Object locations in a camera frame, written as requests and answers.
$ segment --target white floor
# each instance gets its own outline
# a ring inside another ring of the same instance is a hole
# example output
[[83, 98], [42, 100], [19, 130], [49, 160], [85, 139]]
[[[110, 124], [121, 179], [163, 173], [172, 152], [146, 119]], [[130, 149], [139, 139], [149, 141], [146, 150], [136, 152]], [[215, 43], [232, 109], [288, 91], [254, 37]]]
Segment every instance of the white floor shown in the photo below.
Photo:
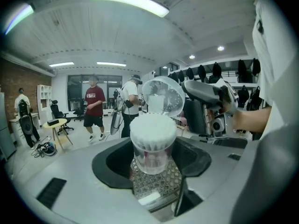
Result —
[[[105, 132], [107, 133], [107, 137], [102, 141], [99, 141], [100, 129], [97, 126], [93, 127], [93, 132], [97, 135], [97, 138], [94, 139], [93, 142], [90, 144], [88, 143], [90, 134], [83, 127], [83, 120], [74, 121], [72, 119], [71, 122], [68, 124], [68, 126], [74, 128], [74, 131], [69, 130], [68, 136], [72, 141], [73, 146], [67, 140], [66, 136], [63, 133], [60, 133], [59, 135], [64, 150], [66, 152], [71, 152], [72, 150], [86, 147], [89, 145], [95, 145], [104, 141], [119, 139], [121, 137], [123, 123], [121, 124], [120, 130], [115, 135], [110, 135], [111, 120], [112, 120], [112, 116], [103, 117], [103, 124], [105, 127]], [[53, 141], [51, 129], [41, 128], [38, 129], [38, 132], [40, 134], [41, 140], [43, 140], [49, 135], [51, 137], [51, 141]], [[178, 129], [178, 136], [181, 135], [182, 135], [182, 130]], [[184, 131], [183, 136], [190, 138], [192, 134]], [[32, 154], [35, 154], [36, 152], [34, 150], [31, 150], [29, 146], [24, 147], [24, 146], [17, 145], [16, 146], [17, 151], [9, 158], [8, 162], [5, 164], [7, 174], [11, 178], [12, 182], [20, 185], [24, 185], [34, 174], [43, 170], [45, 167], [47, 167], [49, 164], [51, 164], [53, 161], [55, 161], [61, 155], [63, 155], [64, 153], [61, 150], [61, 147], [58, 145], [57, 142], [55, 143], [57, 147], [57, 153], [54, 156], [51, 157], [44, 156], [43, 158], [42, 157], [35, 158]]]

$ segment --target refrigerator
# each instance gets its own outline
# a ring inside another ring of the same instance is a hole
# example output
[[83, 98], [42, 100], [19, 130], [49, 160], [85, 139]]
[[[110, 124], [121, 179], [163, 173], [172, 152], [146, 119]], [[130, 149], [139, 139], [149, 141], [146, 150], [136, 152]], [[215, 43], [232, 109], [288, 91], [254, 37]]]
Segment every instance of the refrigerator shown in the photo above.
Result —
[[6, 161], [16, 151], [7, 126], [3, 92], [0, 92], [0, 150]]

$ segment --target transparent lid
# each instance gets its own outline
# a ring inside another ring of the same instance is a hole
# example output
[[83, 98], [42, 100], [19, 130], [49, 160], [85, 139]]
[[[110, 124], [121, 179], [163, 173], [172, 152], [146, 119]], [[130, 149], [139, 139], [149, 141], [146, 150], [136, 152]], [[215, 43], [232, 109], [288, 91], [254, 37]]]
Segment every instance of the transparent lid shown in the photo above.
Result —
[[142, 86], [142, 93], [149, 112], [173, 117], [180, 114], [185, 103], [182, 87], [168, 77], [156, 77]]

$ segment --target sneaker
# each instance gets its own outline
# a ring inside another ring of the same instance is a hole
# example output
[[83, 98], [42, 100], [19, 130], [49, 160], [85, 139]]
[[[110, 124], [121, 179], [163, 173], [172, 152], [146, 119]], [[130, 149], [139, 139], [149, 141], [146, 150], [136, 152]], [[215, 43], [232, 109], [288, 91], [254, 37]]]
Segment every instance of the sneaker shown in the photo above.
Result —
[[103, 140], [105, 137], [106, 137], [106, 135], [101, 133], [101, 136], [100, 136], [100, 139], [99, 139], [99, 140], [101, 141], [101, 140]]
[[94, 137], [95, 137], [95, 136], [92, 136], [92, 135], [91, 135], [91, 136], [89, 137], [88, 142], [90, 143], [91, 141], [93, 141]]

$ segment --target round yellow table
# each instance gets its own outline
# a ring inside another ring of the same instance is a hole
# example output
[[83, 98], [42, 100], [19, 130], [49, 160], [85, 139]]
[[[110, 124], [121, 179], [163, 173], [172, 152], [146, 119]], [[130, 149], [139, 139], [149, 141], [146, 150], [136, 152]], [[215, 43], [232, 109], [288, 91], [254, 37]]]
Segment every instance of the round yellow table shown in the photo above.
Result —
[[65, 134], [65, 136], [66, 136], [66, 138], [69, 140], [69, 142], [70, 142], [72, 145], [73, 145], [73, 143], [71, 142], [71, 140], [70, 140], [69, 137], [67, 136], [66, 131], [65, 131], [65, 130], [63, 129], [63, 127], [62, 127], [63, 125], [66, 124], [67, 120], [66, 120], [66, 119], [58, 119], [58, 120], [59, 120], [59, 123], [54, 124], [54, 125], [51, 125], [51, 126], [49, 126], [48, 123], [46, 122], [46, 123], [43, 124], [43, 127], [46, 128], [46, 129], [52, 129], [52, 131], [53, 131], [53, 139], [54, 139], [54, 141], [55, 141], [55, 135], [54, 135], [54, 133], [55, 133], [55, 134], [56, 134], [56, 137], [57, 137], [57, 140], [58, 140], [58, 143], [59, 143], [61, 149], [64, 151], [64, 148], [63, 148], [62, 145], [61, 145], [61, 142], [60, 142], [60, 140], [59, 140], [59, 137], [58, 137], [58, 134], [57, 134], [57, 131], [56, 131], [55, 128], [57, 128], [57, 127], [61, 127], [62, 131], [64, 132], [64, 134]]

